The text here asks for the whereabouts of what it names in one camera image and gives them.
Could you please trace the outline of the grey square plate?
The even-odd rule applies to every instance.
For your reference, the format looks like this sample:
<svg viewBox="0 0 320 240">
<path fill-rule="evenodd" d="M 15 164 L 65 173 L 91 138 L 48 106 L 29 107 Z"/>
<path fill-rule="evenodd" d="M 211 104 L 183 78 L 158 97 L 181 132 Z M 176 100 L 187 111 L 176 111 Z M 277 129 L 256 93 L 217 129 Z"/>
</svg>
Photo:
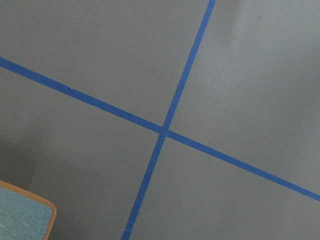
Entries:
<svg viewBox="0 0 320 240">
<path fill-rule="evenodd" d="M 30 191 L 0 182 L 0 238 L 47 240 L 57 216 L 56 206 Z"/>
</svg>

